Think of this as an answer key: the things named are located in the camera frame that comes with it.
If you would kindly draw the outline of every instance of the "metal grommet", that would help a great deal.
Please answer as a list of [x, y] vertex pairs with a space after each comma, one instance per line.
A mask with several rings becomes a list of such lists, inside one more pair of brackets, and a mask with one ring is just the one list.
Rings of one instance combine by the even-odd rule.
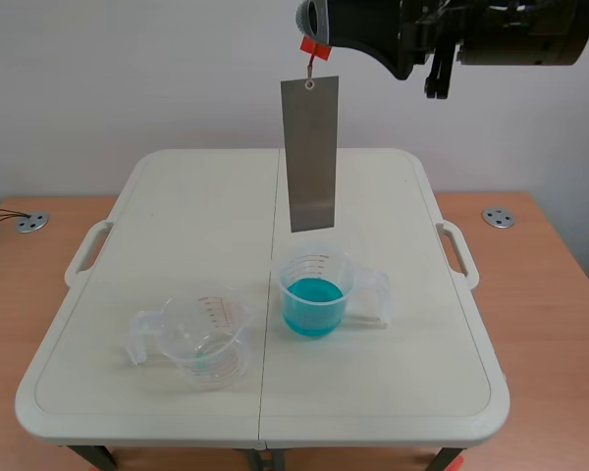
[[29, 213], [27, 218], [20, 218], [16, 223], [16, 231], [22, 234], [32, 233], [43, 228], [48, 223], [48, 213], [38, 211]]
[[482, 219], [489, 225], [498, 229], [508, 229], [514, 224], [513, 215], [504, 208], [487, 208], [482, 211]]

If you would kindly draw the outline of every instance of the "table handle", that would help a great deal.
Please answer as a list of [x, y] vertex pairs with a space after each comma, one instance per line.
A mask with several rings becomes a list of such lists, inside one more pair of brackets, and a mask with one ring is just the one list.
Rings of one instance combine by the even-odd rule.
[[100, 240], [100, 237], [109, 234], [113, 227], [114, 223], [111, 221], [100, 221], [87, 231], [87, 235], [82, 240], [79, 250], [75, 253], [72, 262], [70, 262], [70, 265], [68, 265], [68, 269], [66, 270], [64, 280], [68, 287], [71, 287], [74, 284], [77, 275], [82, 271], [82, 267], [91, 258], [91, 255], [96, 248], [96, 243]]
[[439, 232], [450, 238], [455, 256], [460, 263], [460, 269], [467, 280], [469, 289], [475, 289], [480, 283], [480, 274], [475, 266], [467, 242], [464, 240], [464, 235], [462, 235], [457, 225], [449, 221], [443, 221], [443, 223], [437, 224], [437, 227]]

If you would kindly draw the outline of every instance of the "metal plate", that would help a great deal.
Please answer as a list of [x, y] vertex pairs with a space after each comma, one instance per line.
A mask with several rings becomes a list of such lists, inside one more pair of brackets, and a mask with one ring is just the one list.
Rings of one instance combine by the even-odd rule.
[[282, 81], [291, 231], [334, 227], [338, 77]]
[[482, 219], [494, 228], [508, 229], [514, 224], [513, 215], [504, 208], [487, 208], [482, 211]]
[[16, 230], [19, 233], [32, 233], [43, 228], [46, 225], [46, 223], [48, 223], [48, 213], [38, 211], [29, 214], [29, 218], [18, 219], [18, 222], [16, 223]]

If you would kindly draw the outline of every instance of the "blue liquid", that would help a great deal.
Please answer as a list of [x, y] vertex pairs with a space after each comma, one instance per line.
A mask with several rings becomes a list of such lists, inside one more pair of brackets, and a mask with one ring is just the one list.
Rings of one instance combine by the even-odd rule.
[[[303, 278], [288, 287], [288, 291], [312, 302], [331, 302], [343, 297], [333, 283], [320, 278]], [[346, 301], [330, 305], [310, 305], [283, 295], [284, 320], [298, 334], [307, 337], [326, 336], [338, 327], [345, 313]]]

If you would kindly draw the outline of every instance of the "empty measuring cup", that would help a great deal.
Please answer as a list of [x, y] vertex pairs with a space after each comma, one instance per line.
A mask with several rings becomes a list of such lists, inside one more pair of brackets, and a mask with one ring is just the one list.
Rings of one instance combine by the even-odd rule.
[[322, 337], [343, 320], [349, 298], [359, 289], [378, 293], [379, 312], [358, 316], [385, 329], [391, 322], [393, 301], [388, 277], [382, 272], [357, 266], [337, 247], [310, 244], [298, 250], [278, 268], [282, 291], [282, 315], [295, 332]]
[[142, 311], [129, 323], [131, 361], [146, 361], [145, 338], [206, 389], [229, 385], [249, 361], [245, 332], [253, 319], [233, 290], [216, 284], [190, 287], [156, 311]]

